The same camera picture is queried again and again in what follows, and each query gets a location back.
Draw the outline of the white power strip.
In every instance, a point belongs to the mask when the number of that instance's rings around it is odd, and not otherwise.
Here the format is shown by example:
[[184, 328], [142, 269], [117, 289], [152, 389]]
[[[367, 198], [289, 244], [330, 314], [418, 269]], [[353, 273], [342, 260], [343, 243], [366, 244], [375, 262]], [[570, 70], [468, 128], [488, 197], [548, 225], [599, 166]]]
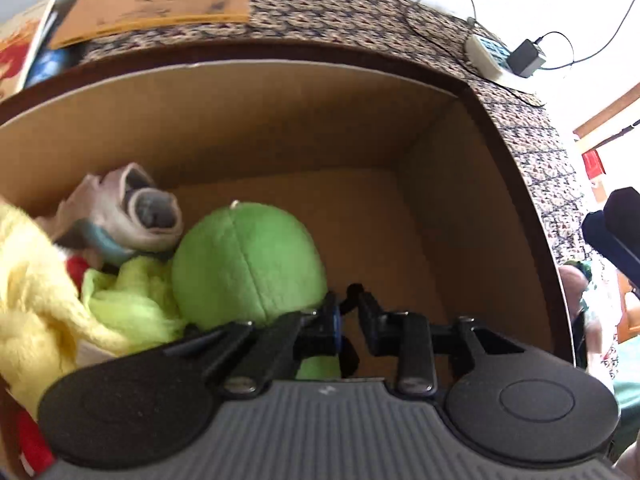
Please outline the white power strip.
[[506, 62], [510, 52], [496, 40], [472, 34], [465, 40], [464, 52], [471, 64], [487, 79], [498, 81], [504, 74], [512, 73]]

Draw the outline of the brown cardboard box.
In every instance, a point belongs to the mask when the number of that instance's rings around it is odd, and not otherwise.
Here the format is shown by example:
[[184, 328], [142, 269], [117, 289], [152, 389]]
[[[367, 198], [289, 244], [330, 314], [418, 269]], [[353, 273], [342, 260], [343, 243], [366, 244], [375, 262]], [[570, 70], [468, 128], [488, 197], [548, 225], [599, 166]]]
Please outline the brown cardboard box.
[[[1, 107], [1, 194], [50, 214], [87, 174], [137, 162], [193, 224], [234, 200], [311, 232], [330, 287], [573, 353], [544, 229], [486, 108], [461, 80], [373, 52], [214, 41], [75, 68]], [[278, 382], [134, 479], [553, 479], [463, 442], [402, 400], [390, 358], [344, 384]]]

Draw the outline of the patterned floral rug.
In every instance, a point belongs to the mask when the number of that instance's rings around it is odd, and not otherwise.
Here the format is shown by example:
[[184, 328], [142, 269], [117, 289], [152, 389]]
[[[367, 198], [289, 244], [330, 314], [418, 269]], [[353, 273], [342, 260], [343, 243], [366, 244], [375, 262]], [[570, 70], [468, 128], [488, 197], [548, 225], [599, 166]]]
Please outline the patterned floral rug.
[[465, 59], [470, 25], [408, 0], [250, 0], [246, 24], [204, 24], [122, 32], [82, 48], [89, 63], [135, 50], [214, 39], [297, 39], [360, 47], [421, 63], [467, 82], [506, 141], [558, 263], [587, 261], [582, 237], [587, 181], [578, 161], [536, 98], [480, 79]]

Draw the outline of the red yellow picture book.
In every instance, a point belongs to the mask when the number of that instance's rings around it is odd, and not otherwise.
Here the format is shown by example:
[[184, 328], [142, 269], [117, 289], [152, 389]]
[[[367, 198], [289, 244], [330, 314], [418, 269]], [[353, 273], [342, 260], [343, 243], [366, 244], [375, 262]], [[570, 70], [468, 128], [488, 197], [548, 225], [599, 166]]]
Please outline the red yellow picture book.
[[55, 0], [41, 0], [1, 25], [2, 101], [23, 89], [54, 5]]

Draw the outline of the grey white sock bundle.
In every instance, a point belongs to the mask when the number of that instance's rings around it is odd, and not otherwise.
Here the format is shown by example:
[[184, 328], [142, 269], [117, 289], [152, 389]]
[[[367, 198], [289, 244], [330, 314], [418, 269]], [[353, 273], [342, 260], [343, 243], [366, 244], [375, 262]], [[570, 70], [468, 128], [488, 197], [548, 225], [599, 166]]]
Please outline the grey white sock bundle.
[[55, 245], [80, 252], [98, 269], [168, 255], [183, 233], [176, 196], [134, 162], [102, 177], [88, 174], [55, 214], [36, 222]]

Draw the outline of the red box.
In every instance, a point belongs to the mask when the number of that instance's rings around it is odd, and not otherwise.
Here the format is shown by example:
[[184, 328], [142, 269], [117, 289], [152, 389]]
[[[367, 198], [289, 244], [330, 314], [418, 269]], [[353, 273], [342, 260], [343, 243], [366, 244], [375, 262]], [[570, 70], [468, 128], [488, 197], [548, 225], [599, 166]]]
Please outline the red box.
[[589, 150], [582, 154], [582, 161], [589, 180], [597, 179], [605, 174], [605, 170], [597, 150]]

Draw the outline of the lime green yarn ball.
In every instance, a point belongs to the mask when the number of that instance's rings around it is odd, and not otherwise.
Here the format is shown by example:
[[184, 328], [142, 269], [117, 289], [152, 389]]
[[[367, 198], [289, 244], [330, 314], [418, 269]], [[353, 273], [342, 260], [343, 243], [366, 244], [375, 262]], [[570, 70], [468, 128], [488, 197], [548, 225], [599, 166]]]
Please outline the lime green yarn ball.
[[169, 261], [140, 256], [123, 263], [115, 274], [89, 269], [80, 299], [136, 351], [169, 344], [181, 338], [186, 327], [172, 292]]

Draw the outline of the black power adapter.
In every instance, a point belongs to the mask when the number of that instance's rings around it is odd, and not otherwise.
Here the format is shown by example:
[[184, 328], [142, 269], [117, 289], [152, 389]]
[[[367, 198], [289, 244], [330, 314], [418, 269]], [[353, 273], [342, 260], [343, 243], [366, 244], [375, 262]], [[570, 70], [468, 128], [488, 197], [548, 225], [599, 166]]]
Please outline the black power adapter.
[[510, 70], [514, 75], [528, 78], [539, 70], [546, 62], [546, 56], [538, 44], [525, 39], [506, 58]]

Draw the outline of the green plush toy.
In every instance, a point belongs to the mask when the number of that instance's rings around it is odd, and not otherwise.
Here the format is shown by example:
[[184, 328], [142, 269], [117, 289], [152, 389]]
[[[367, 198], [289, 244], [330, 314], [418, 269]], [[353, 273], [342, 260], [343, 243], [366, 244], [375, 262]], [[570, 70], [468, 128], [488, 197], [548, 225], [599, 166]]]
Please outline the green plush toy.
[[235, 202], [189, 230], [171, 261], [181, 316], [200, 330], [258, 327], [321, 306], [329, 285], [306, 226], [275, 206]]

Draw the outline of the red fabric item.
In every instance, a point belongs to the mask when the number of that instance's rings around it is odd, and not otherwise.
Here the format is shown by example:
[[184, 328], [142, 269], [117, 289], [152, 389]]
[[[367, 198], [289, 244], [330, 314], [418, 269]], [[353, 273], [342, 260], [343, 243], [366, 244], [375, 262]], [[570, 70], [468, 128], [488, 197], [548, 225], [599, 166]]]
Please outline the red fabric item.
[[78, 292], [81, 292], [82, 283], [84, 282], [85, 273], [90, 269], [90, 264], [84, 257], [71, 256], [66, 259], [66, 272], [73, 281]]

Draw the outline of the yellow fleece blanket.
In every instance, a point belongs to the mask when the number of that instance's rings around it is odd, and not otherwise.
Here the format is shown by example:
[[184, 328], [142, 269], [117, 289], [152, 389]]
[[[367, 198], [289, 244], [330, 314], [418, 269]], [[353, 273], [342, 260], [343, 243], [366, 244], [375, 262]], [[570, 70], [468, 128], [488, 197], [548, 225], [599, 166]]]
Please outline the yellow fleece blanket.
[[76, 370], [81, 341], [123, 356], [129, 340], [79, 300], [65, 263], [38, 224], [1, 203], [1, 377], [32, 417], [61, 377]]

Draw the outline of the wooden door frame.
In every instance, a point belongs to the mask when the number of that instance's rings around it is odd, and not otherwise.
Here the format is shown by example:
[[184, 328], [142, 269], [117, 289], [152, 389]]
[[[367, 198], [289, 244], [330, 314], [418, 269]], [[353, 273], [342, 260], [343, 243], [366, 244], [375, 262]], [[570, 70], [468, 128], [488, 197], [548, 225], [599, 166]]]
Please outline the wooden door frame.
[[640, 84], [635, 84], [618, 99], [608, 104], [608, 106], [598, 114], [595, 114], [577, 127], [573, 131], [574, 135], [577, 136], [579, 140], [582, 140], [585, 136], [588, 136], [589, 133], [597, 130], [597, 128], [620, 114], [623, 110], [626, 110], [626, 108], [630, 107], [634, 102], [638, 101], [638, 99], [640, 99]]

